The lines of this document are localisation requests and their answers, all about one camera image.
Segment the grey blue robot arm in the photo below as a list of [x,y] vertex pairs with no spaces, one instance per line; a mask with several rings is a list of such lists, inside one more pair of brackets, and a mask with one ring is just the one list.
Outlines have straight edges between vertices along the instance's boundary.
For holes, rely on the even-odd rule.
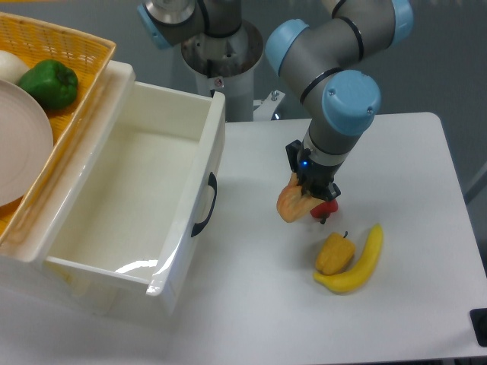
[[226,94],[235,116],[252,114],[253,70],[266,58],[309,112],[305,136],[286,147],[291,178],[276,208],[293,222],[339,196],[334,177],[374,120],[380,89],[355,66],[410,35],[408,1],[327,1],[330,20],[291,19],[264,40],[239,1],[143,1],[138,15],[160,49],[179,46],[205,94]]

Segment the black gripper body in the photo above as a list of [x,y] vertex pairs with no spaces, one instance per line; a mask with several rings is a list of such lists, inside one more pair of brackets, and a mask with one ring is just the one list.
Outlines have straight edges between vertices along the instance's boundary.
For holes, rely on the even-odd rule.
[[324,201],[332,201],[341,195],[334,183],[341,164],[325,165],[312,156],[310,148],[295,140],[285,147],[291,171],[297,175],[302,195],[310,195]]

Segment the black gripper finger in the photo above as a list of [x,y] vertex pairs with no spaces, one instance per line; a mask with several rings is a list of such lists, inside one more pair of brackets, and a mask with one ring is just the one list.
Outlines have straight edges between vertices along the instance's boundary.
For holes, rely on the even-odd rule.
[[321,205],[322,214],[320,223],[325,224],[328,218],[331,216],[332,213],[336,212],[336,200],[333,199],[332,201],[324,202]]

